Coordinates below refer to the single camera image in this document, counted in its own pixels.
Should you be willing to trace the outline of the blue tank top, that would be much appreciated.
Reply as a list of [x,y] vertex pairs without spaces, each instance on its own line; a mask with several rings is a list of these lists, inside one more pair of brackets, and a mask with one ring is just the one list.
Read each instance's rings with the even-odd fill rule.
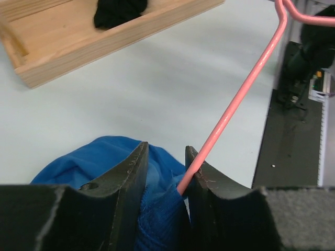
[[185,167],[161,147],[103,136],[48,164],[34,185],[68,185],[99,250],[189,250],[191,226],[177,191]]

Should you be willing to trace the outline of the pink wire hanger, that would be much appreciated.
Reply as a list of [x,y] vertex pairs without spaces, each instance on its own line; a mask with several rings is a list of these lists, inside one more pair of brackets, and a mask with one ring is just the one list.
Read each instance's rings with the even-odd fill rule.
[[326,26],[326,27],[334,27],[334,18],[333,17],[324,17],[324,16],[311,16],[300,13],[294,4],[291,1],[283,1],[276,0],[275,1],[275,9],[278,15],[279,23],[278,27],[269,41],[267,47],[264,49],[260,58],[256,62],[255,66],[235,94],[234,98],[230,102],[229,106],[217,122],[216,126],[213,128],[211,134],[207,138],[206,142],[198,152],[197,156],[191,163],[190,167],[186,171],[184,177],[181,182],[177,186],[177,190],[179,194],[183,194],[191,182],[194,174],[200,169],[202,163],[205,161],[211,149],[214,147],[215,143],[219,139],[223,130],[227,126],[228,122],[236,112],[237,108],[241,104],[243,98],[246,96],[250,87],[258,77],[259,73],[263,69],[264,65],[272,55],[275,47],[280,41],[285,28],[287,26],[288,17],[287,14],[290,14],[294,20],[302,22],[308,25],[317,25],[317,26]]

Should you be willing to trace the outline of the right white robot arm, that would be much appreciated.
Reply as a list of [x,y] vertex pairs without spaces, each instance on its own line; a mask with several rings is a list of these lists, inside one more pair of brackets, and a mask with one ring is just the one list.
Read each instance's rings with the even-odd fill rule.
[[278,83],[277,100],[285,109],[302,108],[310,80],[334,61],[334,28],[303,24],[300,43],[289,42]]

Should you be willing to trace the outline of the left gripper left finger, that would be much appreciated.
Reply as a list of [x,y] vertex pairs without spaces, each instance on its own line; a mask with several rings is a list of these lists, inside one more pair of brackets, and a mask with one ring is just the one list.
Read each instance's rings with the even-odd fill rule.
[[89,222],[90,234],[100,235],[96,250],[133,250],[148,156],[149,145],[141,142],[125,160],[80,187],[93,204]]

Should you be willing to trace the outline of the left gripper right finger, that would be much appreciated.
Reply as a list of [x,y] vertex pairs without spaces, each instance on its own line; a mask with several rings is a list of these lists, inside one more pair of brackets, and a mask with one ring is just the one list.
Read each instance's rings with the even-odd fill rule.
[[261,250],[262,196],[203,162],[188,187],[195,250]]

